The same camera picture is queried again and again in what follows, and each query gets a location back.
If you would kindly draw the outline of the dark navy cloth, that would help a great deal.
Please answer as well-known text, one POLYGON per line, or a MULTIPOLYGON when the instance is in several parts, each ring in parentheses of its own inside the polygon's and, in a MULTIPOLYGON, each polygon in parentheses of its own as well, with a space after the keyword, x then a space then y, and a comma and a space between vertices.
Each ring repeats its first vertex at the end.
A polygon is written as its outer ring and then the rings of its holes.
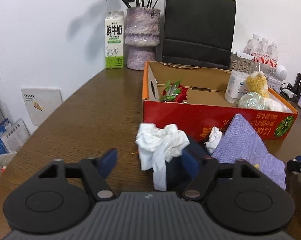
POLYGON ((181 194, 198 174, 201 160, 211 156, 192 137, 187 135, 187 139, 189 145, 182 150, 182 154, 174 157, 169 163, 166 162, 167 191, 181 194))

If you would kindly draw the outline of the purple knitted cloth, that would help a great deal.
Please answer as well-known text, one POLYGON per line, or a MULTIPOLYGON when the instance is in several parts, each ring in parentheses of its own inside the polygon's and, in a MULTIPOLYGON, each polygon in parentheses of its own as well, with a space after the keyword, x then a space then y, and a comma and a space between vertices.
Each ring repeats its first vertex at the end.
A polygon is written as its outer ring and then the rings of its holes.
POLYGON ((244 159, 258 167, 282 189, 286 189, 284 162, 268 152, 260 136, 241 114, 233 117, 212 157, 221 163, 229 164, 244 159))

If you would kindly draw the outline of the iridescent plastic bag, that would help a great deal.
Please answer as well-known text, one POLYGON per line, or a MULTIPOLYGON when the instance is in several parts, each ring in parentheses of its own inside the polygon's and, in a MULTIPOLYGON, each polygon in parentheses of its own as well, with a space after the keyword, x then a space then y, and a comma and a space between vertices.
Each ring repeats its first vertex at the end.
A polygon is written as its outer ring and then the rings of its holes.
POLYGON ((239 108, 264 110, 265 100, 256 92, 244 94, 238 101, 239 108))

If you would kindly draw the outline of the white plastic wipes container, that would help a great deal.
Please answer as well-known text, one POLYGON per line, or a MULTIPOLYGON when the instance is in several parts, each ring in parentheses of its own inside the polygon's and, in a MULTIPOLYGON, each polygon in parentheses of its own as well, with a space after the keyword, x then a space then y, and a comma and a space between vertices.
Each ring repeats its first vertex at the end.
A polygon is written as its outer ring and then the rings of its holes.
POLYGON ((249 74, 232 70, 227 84, 227 89, 225 92, 225 100, 228 103, 238 103, 239 99, 248 93, 245 81, 249 74))

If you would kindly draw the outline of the yellow plush toy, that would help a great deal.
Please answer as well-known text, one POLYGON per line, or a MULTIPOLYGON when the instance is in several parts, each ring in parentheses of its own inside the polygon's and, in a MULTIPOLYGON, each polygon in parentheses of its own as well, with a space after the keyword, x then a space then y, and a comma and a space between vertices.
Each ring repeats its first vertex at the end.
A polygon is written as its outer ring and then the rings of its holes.
POLYGON ((265 100, 265 111, 288 112, 287 106, 278 100, 270 98, 267 79, 262 72, 254 71, 245 81, 249 92, 256 92, 265 100))

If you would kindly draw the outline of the small crumpled white tissue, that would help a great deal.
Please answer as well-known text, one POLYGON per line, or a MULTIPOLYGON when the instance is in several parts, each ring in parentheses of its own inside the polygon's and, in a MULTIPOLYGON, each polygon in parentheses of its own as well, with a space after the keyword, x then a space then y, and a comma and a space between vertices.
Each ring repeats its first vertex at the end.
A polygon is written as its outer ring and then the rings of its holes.
POLYGON ((210 135, 208 136, 208 141, 205 143, 205 148, 210 155, 217 148, 222 137, 223 137, 223 132, 215 126, 212 127, 210 135))

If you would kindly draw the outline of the white floral tin box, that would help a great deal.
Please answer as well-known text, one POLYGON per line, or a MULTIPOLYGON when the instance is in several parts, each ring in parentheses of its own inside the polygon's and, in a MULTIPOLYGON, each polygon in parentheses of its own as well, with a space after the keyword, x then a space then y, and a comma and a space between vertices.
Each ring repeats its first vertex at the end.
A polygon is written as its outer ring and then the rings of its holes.
POLYGON ((276 91, 278 94, 281 92, 280 90, 281 84, 282 81, 276 79, 275 77, 273 76, 268 77, 268 87, 276 91))

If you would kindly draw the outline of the red orange cardboard box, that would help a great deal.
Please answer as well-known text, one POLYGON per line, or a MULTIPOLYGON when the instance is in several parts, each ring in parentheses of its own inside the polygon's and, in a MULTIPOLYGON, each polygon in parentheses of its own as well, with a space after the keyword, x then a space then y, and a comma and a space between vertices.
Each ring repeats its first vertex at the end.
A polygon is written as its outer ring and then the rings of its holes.
POLYGON ((142 120, 164 128, 175 124, 196 141, 208 138, 213 127, 226 131, 236 114, 241 114, 263 140, 284 139, 298 111, 274 90, 272 99, 287 109, 285 112, 238 108, 224 99, 230 71, 183 66, 156 61, 146 62, 142 85, 142 120), (184 103, 162 102, 166 85, 180 81, 187 88, 184 103))

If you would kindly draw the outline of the white round speaker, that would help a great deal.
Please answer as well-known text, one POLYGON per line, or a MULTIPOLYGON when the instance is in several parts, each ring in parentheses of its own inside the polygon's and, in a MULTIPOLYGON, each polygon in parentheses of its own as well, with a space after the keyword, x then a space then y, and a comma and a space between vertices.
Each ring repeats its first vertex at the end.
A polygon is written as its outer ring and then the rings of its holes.
POLYGON ((278 64, 275 67, 274 77, 280 81, 284 81, 287 78, 287 69, 285 66, 278 64))

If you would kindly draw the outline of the clear glass cup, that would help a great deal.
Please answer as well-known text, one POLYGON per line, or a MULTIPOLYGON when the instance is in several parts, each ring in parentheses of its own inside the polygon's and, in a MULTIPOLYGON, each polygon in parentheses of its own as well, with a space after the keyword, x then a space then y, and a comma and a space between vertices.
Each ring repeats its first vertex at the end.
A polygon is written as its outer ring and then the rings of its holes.
POLYGON ((259 63, 258 64, 258 67, 257 67, 257 70, 259 72, 262 72, 264 74, 264 76, 266 77, 266 79, 269 78, 271 72, 272 72, 272 67, 268 64, 264 64, 264 63, 259 63))

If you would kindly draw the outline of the right pink water bottle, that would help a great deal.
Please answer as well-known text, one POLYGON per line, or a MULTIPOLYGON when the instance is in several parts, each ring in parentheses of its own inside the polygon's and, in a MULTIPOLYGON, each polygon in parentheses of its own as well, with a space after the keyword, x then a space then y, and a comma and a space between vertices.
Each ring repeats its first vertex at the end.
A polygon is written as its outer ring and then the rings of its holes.
POLYGON ((277 67, 279 52, 277 50, 277 44, 275 42, 272 42, 271 45, 268 46, 267 54, 269 57, 266 64, 274 68, 277 67))

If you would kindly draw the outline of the pink water bottle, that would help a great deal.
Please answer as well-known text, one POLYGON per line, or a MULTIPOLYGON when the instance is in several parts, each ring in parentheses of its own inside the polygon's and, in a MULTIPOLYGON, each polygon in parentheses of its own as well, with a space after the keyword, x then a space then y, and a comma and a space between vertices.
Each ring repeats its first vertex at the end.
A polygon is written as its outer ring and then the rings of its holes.
POLYGON ((268 53, 268 39, 262 38, 262 40, 259 42, 260 48, 261 48, 261 57, 260 62, 267 64, 269 61, 269 53, 268 53))
POLYGON ((253 56, 255 62, 259 62, 262 54, 261 46, 259 44, 259 36, 253 34, 252 39, 247 43, 244 48, 244 53, 253 56))
POLYGON ((267 54, 269 57, 266 64, 274 68, 277 67, 279 52, 277 50, 277 44, 275 42, 272 42, 271 45, 268 46, 267 54))

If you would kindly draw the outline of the clear seed storage container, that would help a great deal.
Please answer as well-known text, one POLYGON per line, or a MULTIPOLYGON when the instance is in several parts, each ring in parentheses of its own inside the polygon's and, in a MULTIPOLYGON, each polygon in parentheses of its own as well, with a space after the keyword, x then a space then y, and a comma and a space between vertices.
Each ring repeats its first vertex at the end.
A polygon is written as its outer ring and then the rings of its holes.
POLYGON ((253 56, 241 53, 232 52, 230 58, 230 70, 244 72, 246 74, 252 73, 253 56))

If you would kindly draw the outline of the middle pink water bottle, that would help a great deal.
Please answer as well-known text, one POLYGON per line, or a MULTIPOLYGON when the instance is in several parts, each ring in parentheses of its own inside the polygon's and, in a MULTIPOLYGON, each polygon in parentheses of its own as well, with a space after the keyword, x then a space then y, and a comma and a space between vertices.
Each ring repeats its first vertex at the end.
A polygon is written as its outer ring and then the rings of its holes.
POLYGON ((262 38, 262 40, 259 42, 260 48, 261 48, 261 57, 260 62, 267 64, 269 61, 269 53, 268 53, 268 39, 262 38))

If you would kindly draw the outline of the black paper shopping bag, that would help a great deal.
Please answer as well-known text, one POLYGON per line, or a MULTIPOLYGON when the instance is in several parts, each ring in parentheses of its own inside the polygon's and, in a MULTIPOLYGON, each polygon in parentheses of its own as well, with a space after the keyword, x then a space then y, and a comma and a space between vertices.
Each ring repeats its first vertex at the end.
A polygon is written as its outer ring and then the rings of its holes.
POLYGON ((161 61, 229 69, 235 19, 235 0, 166 0, 161 61))

